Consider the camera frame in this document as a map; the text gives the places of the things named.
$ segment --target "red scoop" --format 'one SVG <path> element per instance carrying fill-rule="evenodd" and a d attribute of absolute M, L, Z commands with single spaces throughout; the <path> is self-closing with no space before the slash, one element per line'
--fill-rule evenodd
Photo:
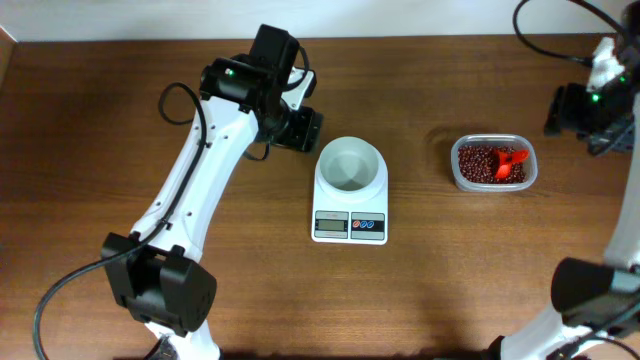
<path fill-rule="evenodd" d="M 495 150 L 500 159 L 500 167 L 496 172 L 496 179 L 506 179 L 511 174 L 511 165 L 521 163 L 529 157 L 528 150 L 516 151 L 513 154 Z"/>

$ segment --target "white kitchen scale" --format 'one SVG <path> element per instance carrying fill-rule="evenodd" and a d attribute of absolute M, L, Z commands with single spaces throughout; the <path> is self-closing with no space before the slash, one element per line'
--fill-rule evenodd
<path fill-rule="evenodd" d="M 387 164 L 355 137 L 330 142 L 316 165 L 311 238 L 316 242 L 384 245 L 388 240 Z"/>

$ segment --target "red beans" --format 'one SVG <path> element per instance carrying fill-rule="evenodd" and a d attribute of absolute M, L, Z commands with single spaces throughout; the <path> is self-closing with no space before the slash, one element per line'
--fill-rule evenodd
<path fill-rule="evenodd" d="M 523 183 L 526 173 L 522 164 L 513 164 L 506 179 L 496 179 L 500 159 L 494 153 L 499 150 L 511 154 L 515 149 L 510 146 L 462 146 L 458 149 L 458 164 L 465 179 L 481 184 L 518 184 Z"/>

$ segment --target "wooden table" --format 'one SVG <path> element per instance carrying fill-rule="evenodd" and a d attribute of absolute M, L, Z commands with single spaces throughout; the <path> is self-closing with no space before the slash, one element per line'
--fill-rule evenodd
<path fill-rule="evenodd" d="M 536 40 L 588 54 L 598 38 Z M 218 279 L 208 319 L 224 350 L 478 350 L 542 310 L 561 259 L 601 261 L 630 157 L 594 159 L 573 134 L 542 134 L 556 87 L 584 83 L 586 69 L 536 55 L 512 36 L 302 43 L 318 74 L 309 104 L 325 115 L 320 148 L 354 135 L 387 162 L 389 242 L 311 241 L 319 152 L 274 150 L 264 163 L 241 160 L 201 262 Z M 0 357 L 33 358 L 30 329 L 42 294 L 97 259 L 106 234 L 128 233 L 153 201 L 188 132 L 160 119 L 162 89 L 176 80 L 197 88 L 206 64 L 250 44 L 16 46 L 0 93 Z M 192 114 L 185 98 L 174 103 L 176 114 Z M 533 187 L 457 190 L 450 149 L 473 133 L 529 139 L 540 167 Z M 43 337 L 52 359 L 135 358 L 155 342 L 114 303 L 103 271 L 54 298 Z M 639 347 L 638 340 L 629 343 Z M 597 355 L 623 357 L 607 346 Z"/>

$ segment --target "clear plastic container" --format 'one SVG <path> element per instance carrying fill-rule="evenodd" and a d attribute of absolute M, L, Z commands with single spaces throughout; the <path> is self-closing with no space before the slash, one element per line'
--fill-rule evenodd
<path fill-rule="evenodd" d="M 520 184 L 480 184 L 467 180 L 462 173 L 460 173 L 460 165 L 458 164 L 458 149 L 462 146 L 512 146 L 516 151 L 529 150 L 529 158 L 523 163 L 523 170 L 526 173 L 524 182 Z M 456 185 L 463 191 L 477 191 L 477 192 L 506 192 L 506 191 L 520 191 L 528 188 L 536 181 L 538 177 L 538 162 L 536 160 L 536 153 L 533 151 L 533 146 L 527 141 L 527 139 L 518 135 L 508 134 L 477 134 L 467 135 L 461 137 L 453 145 L 451 149 L 451 168 L 453 169 L 453 176 L 456 179 Z"/>

